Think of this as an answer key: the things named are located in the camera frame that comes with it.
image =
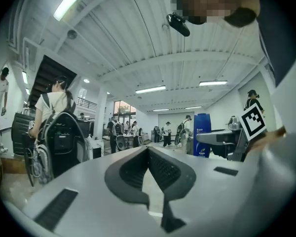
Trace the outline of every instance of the blue banner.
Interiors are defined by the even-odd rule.
[[[211,146],[209,144],[199,143],[196,135],[204,132],[212,132],[211,117],[207,113],[194,115],[194,139],[193,139],[193,155],[209,158]]]

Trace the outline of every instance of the black rubber pad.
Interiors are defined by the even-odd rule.
[[[77,195],[78,192],[63,189],[36,217],[35,222],[52,232]]]
[[[238,170],[223,168],[223,167],[216,167],[214,171],[217,171],[226,175],[231,175],[231,176],[236,176],[238,174]]]

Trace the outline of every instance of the black pants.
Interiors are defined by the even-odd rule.
[[[157,142],[160,142],[160,135],[159,134],[154,134],[154,142],[157,143]]]
[[[163,136],[163,146],[165,147],[166,145],[171,144],[171,134],[167,136]]]
[[[116,136],[110,136],[111,154],[116,153]]]
[[[135,136],[133,138],[133,148],[139,147],[139,141],[138,141],[138,136]]]

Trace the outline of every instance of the white ceiling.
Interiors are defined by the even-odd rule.
[[[69,69],[142,111],[207,107],[263,58],[256,23],[243,29],[223,20],[201,26],[187,23],[191,35],[184,38],[172,28],[162,29],[172,13],[170,0],[80,0],[58,22],[52,15],[61,1],[28,0],[21,38],[57,53]],[[69,29],[78,32],[76,39],[67,38]],[[30,51],[33,63],[35,54]],[[215,79],[228,84],[198,86]],[[135,93],[158,85],[167,90],[142,94],[141,99]]]

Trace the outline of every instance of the staircase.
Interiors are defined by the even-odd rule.
[[[46,93],[48,85],[58,76],[66,76],[68,78],[68,85],[70,85],[76,77],[76,73],[44,55],[29,96],[30,107],[35,106],[40,95]]]

